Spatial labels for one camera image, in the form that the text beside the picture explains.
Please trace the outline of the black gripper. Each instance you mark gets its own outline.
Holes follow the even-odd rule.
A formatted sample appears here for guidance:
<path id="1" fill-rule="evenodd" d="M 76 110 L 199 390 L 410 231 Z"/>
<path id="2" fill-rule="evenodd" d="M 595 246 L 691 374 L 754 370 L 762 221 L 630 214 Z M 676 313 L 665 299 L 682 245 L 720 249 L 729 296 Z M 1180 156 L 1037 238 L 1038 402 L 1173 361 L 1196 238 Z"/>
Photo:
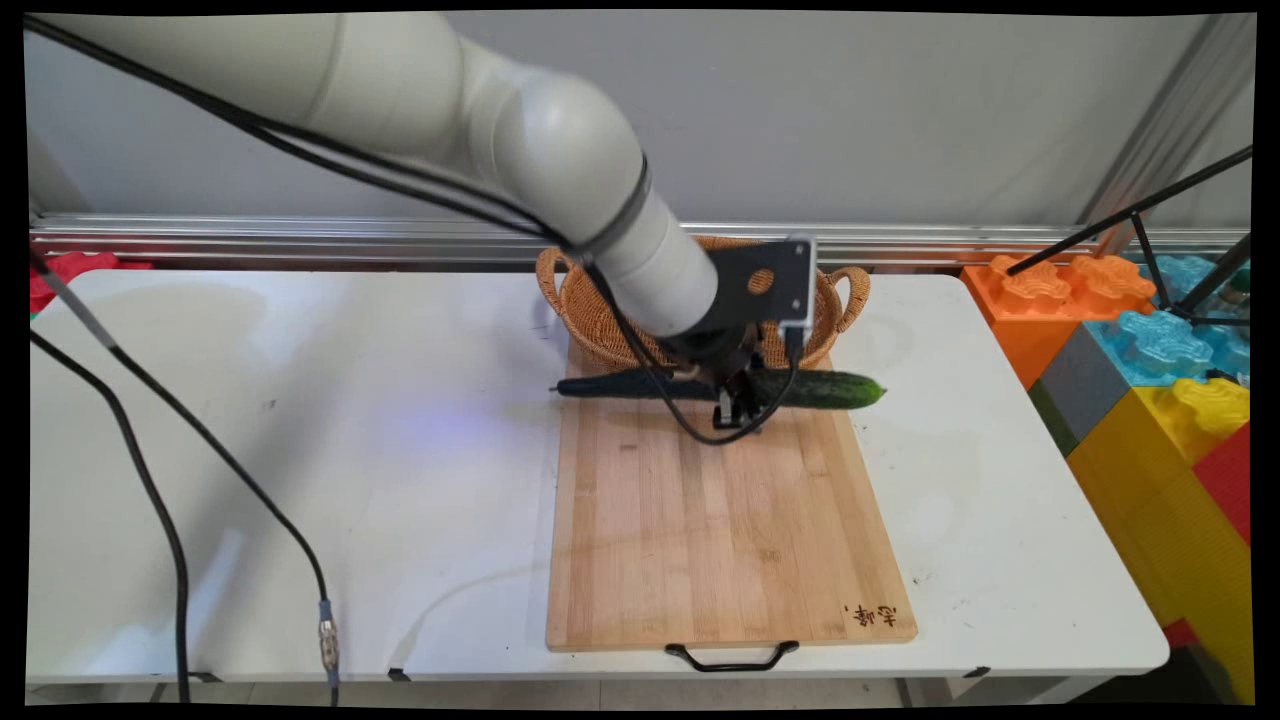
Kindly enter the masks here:
<path id="1" fill-rule="evenodd" d="M 735 429 L 736 420 L 746 425 L 762 414 L 756 375 L 765 368 L 764 325 L 753 323 L 728 329 L 685 333 L 660 340 L 660 350 L 671 360 L 668 388 L 677 393 L 717 393 L 712 425 L 717 430 Z"/>

